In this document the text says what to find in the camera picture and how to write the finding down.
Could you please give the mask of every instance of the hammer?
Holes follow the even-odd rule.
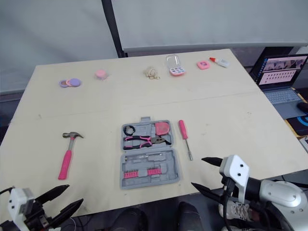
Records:
[[[70,138],[70,142],[69,142],[69,145],[68,145],[68,150],[66,151],[65,156],[63,158],[61,171],[60,171],[60,174],[59,174],[59,177],[58,177],[59,180],[65,180],[66,177],[67,177],[69,163],[71,162],[71,158],[72,158],[72,148],[73,148],[74,139],[78,136],[83,138],[82,135],[80,135],[79,133],[74,132],[74,131],[72,131],[70,133],[63,133],[62,136],[64,138]]]

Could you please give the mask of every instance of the laptop keyboard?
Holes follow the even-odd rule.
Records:
[[[300,97],[292,89],[268,91],[264,94],[272,104],[288,103],[301,100]]]

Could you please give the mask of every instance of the laptop screen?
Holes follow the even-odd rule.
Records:
[[[261,89],[290,87],[305,65],[307,58],[307,54],[266,57],[257,74],[256,83]]]

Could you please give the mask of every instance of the shoe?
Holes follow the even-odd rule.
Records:
[[[253,230],[253,229],[251,229],[251,228],[240,229],[240,228],[237,228],[237,227],[235,227],[235,226],[230,226],[230,228],[231,228],[232,231],[255,231],[255,230]],[[227,230],[227,227],[226,227],[226,226],[223,227],[221,231],[228,231],[228,230]]]
[[[251,221],[248,214],[249,205],[238,202],[227,202],[227,219],[241,219]],[[219,214],[223,217],[223,205],[218,205]]]

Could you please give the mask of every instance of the screwdriver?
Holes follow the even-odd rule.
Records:
[[[188,149],[189,160],[192,161],[192,160],[193,160],[193,156],[192,156],[191,151],[189,150],[189,146],[188,146],[188,143],[187,143],[187,138],[188,138],[188,136],[187,136],[187,132],[186,132],[186,128],[185,128],[185,124],[184,124],[184,121],[183,121],[183,120],[179,120],[179,127],[180,127],[180,131],[181,131],[183,140],[186,141],[186,145],[187,145],[187,149]]]

